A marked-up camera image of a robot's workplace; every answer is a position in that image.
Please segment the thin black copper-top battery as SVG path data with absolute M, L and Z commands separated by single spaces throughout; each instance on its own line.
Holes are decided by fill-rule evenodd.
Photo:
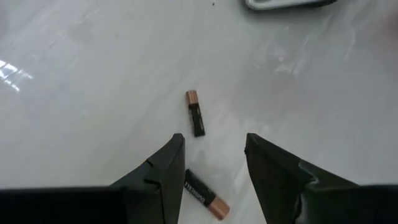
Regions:
M 201 115 L 198 95 L 195 90 L 188 90 L 186 92 L 186 100 L 188 110 L 192 119 L 193 135 L 195 137 L 201 137 L 205 135 L 205 129 L 203 125 L 203 118 Z

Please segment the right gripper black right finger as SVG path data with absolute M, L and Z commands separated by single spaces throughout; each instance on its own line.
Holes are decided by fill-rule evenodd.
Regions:
M 255 133 L 246 135 L 244 152 L 249 175 L 268 224 L 295 224 L 302 212 L 301 194 L 309 187 L 329 190 L 357 186 Z

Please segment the thick black copper-top battery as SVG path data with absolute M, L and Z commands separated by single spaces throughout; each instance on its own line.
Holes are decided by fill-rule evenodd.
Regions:
M 206 207 L 219 221 L 224 220 L 230 211 L 229 205 L 212 191 L 190 169 L 185 171 L 184 188 Z

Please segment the silver desk calculator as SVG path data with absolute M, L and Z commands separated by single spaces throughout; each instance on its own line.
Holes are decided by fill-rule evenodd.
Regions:
M 266 11 L 289 7 L 323 7 L 337 0 L 244 0 L 244 2 L 250 9 Z

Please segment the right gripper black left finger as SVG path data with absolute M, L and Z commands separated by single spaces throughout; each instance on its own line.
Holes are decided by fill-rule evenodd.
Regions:
M 185 138 L 177 133 L 111 185 L 125 191 L 128 224 L 178 224 L 184 178 Z

